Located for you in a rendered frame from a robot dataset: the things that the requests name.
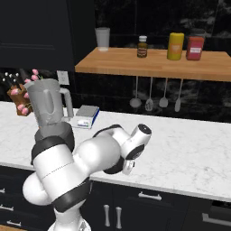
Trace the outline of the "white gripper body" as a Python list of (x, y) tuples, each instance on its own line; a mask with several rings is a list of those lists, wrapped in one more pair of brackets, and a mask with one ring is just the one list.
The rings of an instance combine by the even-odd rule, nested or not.
[(134, 167), (134, 160), (125, 160), (123, 165), (122, 173), (129, 175)]

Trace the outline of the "grey blender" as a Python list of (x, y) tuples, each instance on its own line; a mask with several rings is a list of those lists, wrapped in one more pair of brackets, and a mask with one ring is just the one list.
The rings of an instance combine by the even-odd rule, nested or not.
[(71, 151), (75, 140), (69, 120), (74, 116), (70, 92), (62, 88), (56, 79), (42, 79), (24, 85), (32, 103), (39, 126), (35, 142), (45, 137), (61, 137)]

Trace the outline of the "dark cupboard door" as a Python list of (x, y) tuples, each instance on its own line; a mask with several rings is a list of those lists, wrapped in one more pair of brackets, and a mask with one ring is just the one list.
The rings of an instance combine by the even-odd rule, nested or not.
[[(126, 231), (126, 224), (125, 224), (125, 199), (122, 195), (122, 191), (118, 185), (113, 187), (113, 200), (114, 200), (114, 221), (115, 221), (115, 230), (116, 231)], [(122, 209), (121, 214), (121, 223), (122, 229), (116, 228), (116, 207), (120, 207)]]
[[(81, 215), (88, 222), (91, 231), (114, 231), (113, 229), (113, 192), (109, 183), (93, 181), (92, 189), (84, 205), (80, 208)], [(106, 212), (104, 205), (109, 206), (108, 219), (110, 226), (106, 226)]]

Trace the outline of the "hanging metal ladle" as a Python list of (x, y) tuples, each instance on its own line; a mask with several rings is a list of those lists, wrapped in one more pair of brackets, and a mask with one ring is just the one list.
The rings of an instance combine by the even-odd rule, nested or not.
[(135, 97), (130, 100), (130, 106), (132, 108), (138, 108), (142, 104), (138, 97), (138, 80), (135, 81)]

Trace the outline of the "hanging slotted spoon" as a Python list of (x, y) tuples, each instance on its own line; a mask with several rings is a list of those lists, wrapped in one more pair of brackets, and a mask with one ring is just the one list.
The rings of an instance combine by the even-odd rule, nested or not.
[[(152, 91), (152, 82), (150, 82), (150, 90)], [(149, 92), (149, 98), (146, 100), (145, 103), (145, 110), (152, 111), (153, 109), (153, 101), (152, 101), (152, 92)]]

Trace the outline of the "hanging metal spoon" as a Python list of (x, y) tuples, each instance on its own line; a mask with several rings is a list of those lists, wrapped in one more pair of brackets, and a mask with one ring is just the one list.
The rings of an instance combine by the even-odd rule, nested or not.
[(160, 99), (160, 102), (159, 102), (160, 107), (167, 107), (168, 106), (168, 99), (166, 97), (167, 85), (168, 85), (168, 78), (165, 79), (164, 94), (163, 94), (163, 97)]

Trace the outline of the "hanging metal spatula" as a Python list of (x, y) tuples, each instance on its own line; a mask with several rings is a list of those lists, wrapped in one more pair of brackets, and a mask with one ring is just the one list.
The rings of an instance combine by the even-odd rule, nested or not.
[(174, 107), (174, 110), (175, 112), (179, 112), (180, 111), (180, 95), (181, 95), (181, 89), (182, 89), (182, 84), (183, 84), (183, 79), (180, 80), (180, 90), (179, 90), (179, 95), (178, 95), (178, 98), (175, 102), (175, 107)]

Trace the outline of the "dark dishwasher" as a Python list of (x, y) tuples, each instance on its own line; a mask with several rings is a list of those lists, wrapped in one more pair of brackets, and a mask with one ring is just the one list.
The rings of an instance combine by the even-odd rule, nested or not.
[(203, 213), (212, 218), (231, 221), (231, 202), (191, 198), (182, 231), (231, 231), (230, 226), (203, 222)]

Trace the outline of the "yellow canister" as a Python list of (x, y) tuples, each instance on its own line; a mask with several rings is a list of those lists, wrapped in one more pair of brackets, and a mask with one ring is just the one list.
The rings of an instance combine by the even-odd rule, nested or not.
[(172, 32), (169, 37), (167, 59), (180, 60), (182, 47), (184, 43), (184, 34), (182, 32)]

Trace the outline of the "pink flowers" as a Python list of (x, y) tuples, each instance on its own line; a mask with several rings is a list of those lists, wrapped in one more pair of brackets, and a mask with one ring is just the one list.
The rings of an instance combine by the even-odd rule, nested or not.
[(13, 78), (13, 85), (10, 89), (10, 98), (16, 105), (16, 112), (19, 116), (27, 116), (32, 112), (32, 104), (30, 102), (29, 94), (24, 87), (25, 83), (34, 82), (42, 79), (37, 69), (32, 70), (32, 75), (29, 79), (25, 79), (23, 83), (18, 81), (19, 75), (16, 74)]

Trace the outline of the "clear drinking glass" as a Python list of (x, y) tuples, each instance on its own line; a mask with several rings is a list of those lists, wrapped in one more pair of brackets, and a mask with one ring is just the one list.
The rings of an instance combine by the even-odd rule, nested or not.
[(97, 38), (97, 48), (99, 51), (108, 51), (110, 41), (110, 29), (99, 27), (95, 29)]

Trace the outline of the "wooden knife block with knives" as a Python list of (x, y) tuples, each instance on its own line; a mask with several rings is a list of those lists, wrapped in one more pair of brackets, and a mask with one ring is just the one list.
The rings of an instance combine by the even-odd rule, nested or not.
[(17, 115), (28, 116), (32, 112), (32, 104), (27, 90), (19, 80), (19, 74), (9, 74), (6, 72), (2, 76), (2, 83), (8, 87), (7, 95), (14, 102)]

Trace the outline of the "red jar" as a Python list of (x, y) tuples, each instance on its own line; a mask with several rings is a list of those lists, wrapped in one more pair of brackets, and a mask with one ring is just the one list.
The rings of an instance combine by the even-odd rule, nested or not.
[(205, 42), (205, 31), (194, 28), (188, 37), (188, 46), (186, 51), (187, 60), (200, 60)]

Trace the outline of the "dark upper cupboard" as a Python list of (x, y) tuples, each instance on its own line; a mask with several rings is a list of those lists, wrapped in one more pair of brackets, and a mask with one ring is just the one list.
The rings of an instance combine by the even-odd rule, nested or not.
[(0, 67), (74, 70), (67, 0), (0, 0)]

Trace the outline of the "wooden wall shelf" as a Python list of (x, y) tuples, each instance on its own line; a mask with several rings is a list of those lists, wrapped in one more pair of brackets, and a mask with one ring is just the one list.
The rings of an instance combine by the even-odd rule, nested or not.
[(200, 60), (168, 60), (166, 50), (149, 49), (146, 58), (138, 58), (132, 48), (94, 49), (75, 66), (76, 72), (195, 79), (231, 82), (231, 57), (224, 51), (203, 51)]

